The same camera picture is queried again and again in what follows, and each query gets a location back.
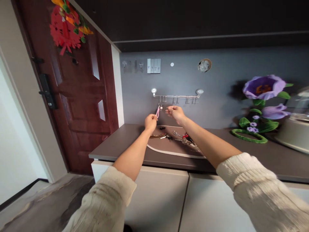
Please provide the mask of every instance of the white cabinet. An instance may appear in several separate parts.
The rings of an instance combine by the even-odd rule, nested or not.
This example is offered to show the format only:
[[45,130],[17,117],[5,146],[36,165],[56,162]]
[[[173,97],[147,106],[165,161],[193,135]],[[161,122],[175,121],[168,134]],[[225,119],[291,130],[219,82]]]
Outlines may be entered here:
[[[218,176],[189,174],[179,232],[255,232],[232,190]],[[309,203],[309,185],[285,183]]]
[[[112,164],[96,160],[91,164],[96,182]],[[178,232],[188,179],[185,171],[143,166],[125,223],[134,232]]]

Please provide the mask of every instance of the hand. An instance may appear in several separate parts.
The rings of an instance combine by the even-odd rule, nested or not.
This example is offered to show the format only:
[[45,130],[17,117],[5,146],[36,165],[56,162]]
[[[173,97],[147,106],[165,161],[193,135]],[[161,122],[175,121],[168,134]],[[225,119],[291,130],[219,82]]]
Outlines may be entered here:
[[174,118],[178,125],[183,126],[183,122],[186,120],[186,116],[183,112],[183,109],[180,106],[169,106],[167,107],[167,110],[165,113],[171,117]]
[[157,126],[157,116],[155,114],[150,114],[145,119],[145,131],[152,135],[155,127]]

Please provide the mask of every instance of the white sweater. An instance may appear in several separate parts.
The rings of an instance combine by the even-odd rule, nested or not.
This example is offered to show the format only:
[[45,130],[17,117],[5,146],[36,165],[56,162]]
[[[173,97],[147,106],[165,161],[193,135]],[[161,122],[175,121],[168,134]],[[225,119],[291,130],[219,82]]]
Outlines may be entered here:
[[[233,190],[257,232],[309,232],[309,205],[255,157],[248,153],[233,156],[218,166],[217,173]],[[123,232],[125,208],[135,188],[125,174],[108,168],[63,231]]]

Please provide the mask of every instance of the marble floor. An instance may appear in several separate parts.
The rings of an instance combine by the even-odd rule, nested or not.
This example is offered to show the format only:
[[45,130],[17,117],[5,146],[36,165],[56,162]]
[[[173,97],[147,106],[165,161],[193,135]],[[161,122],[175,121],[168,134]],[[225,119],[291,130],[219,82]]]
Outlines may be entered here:
[[80,207],[94,178],[67,174],[54,184],[37,182],[0,212],[0,232],[58,232]]

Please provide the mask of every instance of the wall switch panel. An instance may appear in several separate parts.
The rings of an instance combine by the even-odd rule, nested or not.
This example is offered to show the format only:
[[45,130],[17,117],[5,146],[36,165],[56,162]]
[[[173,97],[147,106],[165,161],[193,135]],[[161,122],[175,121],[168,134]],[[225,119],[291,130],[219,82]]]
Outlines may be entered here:
[[158,73],[158,59],[154,59],[154,73]]
[[154,65],[155,65],[155,60],[151,59],[151,61],[150,61],[150,73],[154,73]]
[[147,59],[147,73],[150,73],[151,59]]
[[161,59],[158,59],[157,73],[161,73]]

